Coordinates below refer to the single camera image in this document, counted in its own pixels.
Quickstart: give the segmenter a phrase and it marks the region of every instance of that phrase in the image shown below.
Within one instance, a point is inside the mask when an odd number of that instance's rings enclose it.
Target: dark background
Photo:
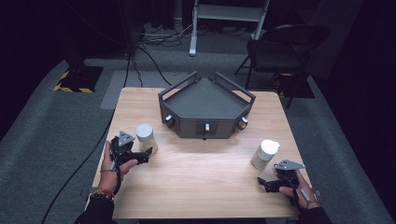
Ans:
[[[123,43],[124,33],[117,5],[107,1],[68,1],[95,27]],[[50,25],[43,20],[40,1],[2,1],[0,6],[0,139],[7,133],[36,86],[48,71],[64,59]],[[299,1],[315,8],[318,1]],[[145,6],[163,11],[163,7]],[[328,79],[315,78],[336,116],[361,166],[380,198],[396,219],[396,18],[394,0],[366,0],[354,22]],[[125,46],[99,36],[76,15],[63,8],[78,52],[84,57],[118,52]],[[293,13],[272,13],[264,28],[300,19]],[[135,13],[143,21],[158,18],[155,12]],[[173,20],[166,25],[173,27]]]

